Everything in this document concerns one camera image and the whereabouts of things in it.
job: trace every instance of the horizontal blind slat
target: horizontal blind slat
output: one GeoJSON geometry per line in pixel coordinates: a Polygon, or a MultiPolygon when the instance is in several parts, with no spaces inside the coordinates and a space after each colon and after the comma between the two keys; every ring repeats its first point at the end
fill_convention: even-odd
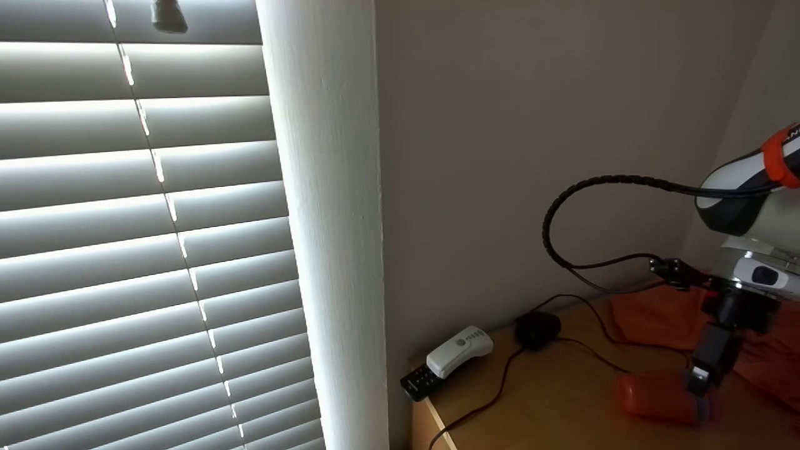
{"type": "Polygon", "coordinates": [[[260,46],[0,44],[0,60],[5,104],[267,92],[260,46]]]}
{"type": "Polygon", "coordinates": [[[232,324],[247,324],[289,310],[301,310],[301,286],[297,280],[280,282],[280,286],[264,286],[255,290],[242,290],[224,299],[207,299],[202,302],[207,314],[207,324],[212,327],[225,327],[232,324]]]}
{"type": "Polygon", "coordinates": [[[100,446],[97,450],[137,450],[137,449],[175,449],[187,441],[199,441],[207,432],[230,430],[236,426],[230,409],[219,409],[202,416],[194,416],[162,427],[150,427],[137,436],[100,446]]]}
{"type": "Polygon", "coordinates": [[[225,390],[220,386],[210,386],[179,399],[150,404],[145,409],[125,410],[92,422],[57,430],[50,436],[41,436],[41,439],[19,442],[16,450],[100,449],[137,432],[157,430],[157,427],[185,422],[185,421],[200,430],[224,430],[232,426],[232,419],[225,410],[230,410],[225,390]]]}
{"type": "Polygon", "coordinates": [[[247,421],[255,421],[264,416],[277,416],[280,410],[289,410],[292,406],[301,406],[301,404],[307,404],[315,399],[319,399],[315,384],[304,381],[304,384],[295,384],[295,386],[289,386],[289,387],[280,387],[280,390],[274,390],[274,392],[266,392],[259,399],[240,401],[240,404],[236,404],[236,410],[239,410],[240,421],[247,422],[247,421]]]}
{"type": "Polygon", "coordinates": [[[0,302],[175,274],[175,235],[0,260],[0,302]]]}
{"type": "Polygon", "coordinates": [[[182,230],[220,229],[289,216],[284,182],[187,190],[174,192],[171,201],[175,202],[182,230]]]}
{"type": "Polygon", "coordinates": [[[0,157],[134,147],[147,141],[130,101],[0,104],[0,157]]]}
{"type": "Polygon", "coordinates": [[[130,95],[114,44],[0,44],[0,60],[0,97],[5,104],[120,101],[130,95]]]}
{"type": "Polygon", "coordinates": [[[152,147],[276,141],[267,95],[145,97],[140,107],[152,147]]]}
{"type": "Polygon", "coordinates": [[[122,52],[137,97],[267,95],[260,46],[122,46],[122,52]]]}
{"type": "Polygon", "coordinates": [[[0,344],[194,302],[185,271],[0,302],[0,344]]]}
{"type": "Polygon", "coordinates": [[[236,351],[236,354],[225,354],[224,360],[225,360],[227,379],[242,379],[242,376],[260,372],[266,369],[280,369],[292,360],[306,360],[307,355],[310,355],[307,336],[304,330],[301,336],[260,344],[260,346],[236,351]]]}
{"type": "Polygon", "coordinates": [[[274,141],[160,147],[155,155],[162,162],[171,192],[280,181],[274,141]]]}
{"type": "Polygon", "coordinates": [[[160,190],[152,160],[145,151],[140,151],[2,160],[0,192],[0,210],[25,210],[92,201],[140,199],[155,195],[160,190]]]}
{"type": "Polygon", "coordinates": [[[270,392],[270,390],[289,387],[289,386],[301,384],[301,381],[310,381],[314,379],[314,369],[310,369],[310,357],[304,357],[304,360],[292,360],[292,364],[286,364],[286,365],[277,365],[277,369],[267,369],[267,370],[260,370],[260,372],[250,372],[250,376],[242,376],[242,379],[236,379],[236,372],[230,372],[225,369],[225,376],[232,379],[230,381],[232,399],[246,401],[246,399],[259,399],[259,396],[270,392]]]}
{"type": "Polygon", "coordinates": [[[212,360],[200,360],[179,370],[81,392],[57,404],[2,416],[0,442],[30,441],[35,436],[75,427],[87,421],[134,410],[147,404],[160,404],[219,384],[219,365],[212,360]]]}
{"type": "Polygon", "coordinates": [[[171,369],[191,365],[207,357],[212,357],[212,354],[202,330],[175,340],[160,340],[152,346],[92,360],[67,364],[54,370],[30,372],[14,381],[0,381],[0,416],[70,399],[86,390],[125,384],[134,379],[162,372],[171,369]]]}
{"type": "Polygon", "coordinates": [[[0,381],[150,346],[157,340],[194,336],[202,330],[199,316],[199,306],[179,306],[29,340],[2,344],[0,381]]]}
{"type": "Polygon", "coordinates": [[[0,214],[0,259],[174,234],[162,195],[0,214]]]}
{"type": "Polygon", "coordinates": [[[306,426],[260,439],[260,441],[250,441],[247,450],[276,450],[276,449],[295,449],[295,446],[306,446],[310,441],[321,441],[322,439],[322,426],[321,421],[310,421],[306,426]]]}
{"type": "Polygon", "coordinates": [[[200,299],[219,299],[297,277],[295,252],[274,252],[196,269],[200,299]]]}
{"type": "Polygon", "coordinates": [[[326,441],[322,439],[315,439],[315,441],[307,441],[304,446],[292,446],[292,450],[326,450],[326,441]]]}
{"type": "Polygon", "coordinates": [[[255,319],[247,324],[215,327],[215,340],[220,354],[246,351],[260,344],[301,336],[306,330],[304,310],[286,310],[267,319],[255,319]]]}
{"type": "Polygon", "coordinates": [[[185,441],[175,446],[174,450],[220,450],[220,449],[239,449],[242,442],[239,427],[225,427],[210,436],[202,436],[199,441],[185,441]]]}
{"type": "Polygon", "coordinates": [[[319,419],[321,419],[319,401],[301,404],[301,406],[246,422],[246,439],[260,441],[267,436],[277,436],[277,432],[315,422],[319,419]]]}
{"type": "Polygon", "coordinates": [[[0,41],[107,44],[114,32],[97,0],[72,0],[70,7],[54,0],[2,0],[0,41]]]}
{"type": "Polygon", "coordinates": [[[215,265],[292,250],[291,221],[259,221],[182,234],[191,265],[215,265]]]}

